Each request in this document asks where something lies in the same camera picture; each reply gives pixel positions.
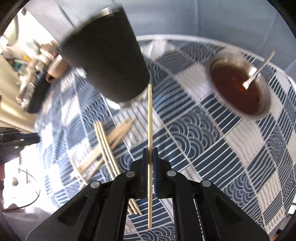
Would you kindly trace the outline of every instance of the black clamp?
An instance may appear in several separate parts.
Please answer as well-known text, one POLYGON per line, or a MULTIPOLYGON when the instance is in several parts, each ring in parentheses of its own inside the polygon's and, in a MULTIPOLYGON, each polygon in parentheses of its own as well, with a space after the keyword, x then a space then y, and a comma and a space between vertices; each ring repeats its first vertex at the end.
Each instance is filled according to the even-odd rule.
MULTIPOLYGON (((147 196, 148 150, 113 181, 93 181, 35 228, 27 241, 123 240, 129 198, 147 196)), ((172 198, 176 240, 268 241, 247 214, 209 180, 188 180, 153 149, 154 189, 172 198)))

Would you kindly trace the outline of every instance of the bowl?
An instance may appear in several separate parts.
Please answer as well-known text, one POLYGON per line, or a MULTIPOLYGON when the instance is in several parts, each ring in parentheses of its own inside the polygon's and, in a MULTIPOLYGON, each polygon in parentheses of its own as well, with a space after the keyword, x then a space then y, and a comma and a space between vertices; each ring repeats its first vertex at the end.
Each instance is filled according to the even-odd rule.
POLYGON ((247 114, 236 107, 234 107, 226 98, 220 93, 218 88, 216 87, 213 79, 212 79, 212 71, 215 68, 220 68, 224 66, 235 67, 243 70, 248 77, 251 77, 257 70, 249 61, 247 61, 242 55, 234 54, 234 53, 221 53, 216 55, 215 57, 209 59, 206 64, 207 74, 215 90, 215 97, 228 109, 230 109, 233 113, 238 116, 259 120, 265 117, 270 110, 271 107, 271 98, 270 98, 270 88, 266 84, 265 79, 259 73, 257 77, 253 80, 252 84, 255 84, 257 89, 259 90, 259 107, 258 110, 254 114, 247 114))

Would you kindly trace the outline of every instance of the table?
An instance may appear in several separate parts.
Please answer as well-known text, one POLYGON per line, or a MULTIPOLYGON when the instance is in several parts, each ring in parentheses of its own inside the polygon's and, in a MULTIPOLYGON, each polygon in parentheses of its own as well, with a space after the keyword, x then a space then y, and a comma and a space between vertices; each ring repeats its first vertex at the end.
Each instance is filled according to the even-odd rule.
MULTIPOLYGON (((199 37, 151 35, 137 39, 154 89, 153 145, 160 158, 169 160, 188 179, 211 180, 272 235, 296 192, 294 81, 275 65, 266 66, 262 75, 271 89, 270 113, 258 121, 241 118, 217 100, 204 64, 225 48, 239 50, 256 67, 262 58, 199 37)), ((147 102, 114 110, 79 69, 52 84, 46 102, 44 118, 39 115, 35 128, 42 139, 38 152, 46 191, 57 207, 78 192, 81 180, 70 179, 70 160, 78 166, 97 145, 95 120, 104 122, 109 133, 123 119, 137 118, 113 151, 122 171, 147 147, 147 102)), ((92 180, 109 181, 106 167, 92 180)), ((128 215, 125 239, 175 240, 171 200, 153 199, 151 230, 147 229, 147 200, 137 200, 137 204, 143 215, 128 215)))

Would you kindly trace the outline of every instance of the gray wall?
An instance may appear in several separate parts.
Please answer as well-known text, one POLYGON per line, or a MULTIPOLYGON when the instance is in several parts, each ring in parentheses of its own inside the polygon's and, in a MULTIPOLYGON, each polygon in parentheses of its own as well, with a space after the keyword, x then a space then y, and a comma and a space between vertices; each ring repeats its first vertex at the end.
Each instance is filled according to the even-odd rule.
MULTIPOLYGON (((272 62, 296 80, 296 39, 267 0, 120 0, 136 35, 185 34, 240 46, 262 57, 276 51, 272 62)), ((31 0, 27 10, 57 39, 109 0, 31 0)))

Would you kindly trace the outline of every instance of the black cable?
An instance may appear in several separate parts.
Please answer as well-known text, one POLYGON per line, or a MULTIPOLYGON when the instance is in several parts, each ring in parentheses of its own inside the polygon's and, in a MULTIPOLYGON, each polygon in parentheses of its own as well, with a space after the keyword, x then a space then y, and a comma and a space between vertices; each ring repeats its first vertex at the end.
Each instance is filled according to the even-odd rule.
MULTIPOLYGON (((29 175, 30 177, 32 177, 32 178, 36 181, 36 183, 38 184, 36 178, 33 177, 30 173, 28 173, 28 172, 26 172, 26 171, 24 171, 24 170, 22 170, 22 169, 20 169, 20 168, 18 168, 18 169, 19 169, 20 171, 26 173, 26 174, 29 175)), ((39 196, 40 196, 40 193, 41 193, 41 189, 39 189, 39 193, 36 192, 36 194, 37 194, 36 199, 35 199, 33 202, 29 203, 28 205, 25 205, 25 206, 22 206, 22 207, 14 207, 14 208, 10 208, 10 209, 4 209, 4 210, 1 210, 1 211, 2 211, 2 212, 9 212, 9 211, 18 210, 18 209, 20 209, 20 208, 28 207, 28 206, 32 205, 34 202, 37 201, 37 199, 38 199, 39 196)))

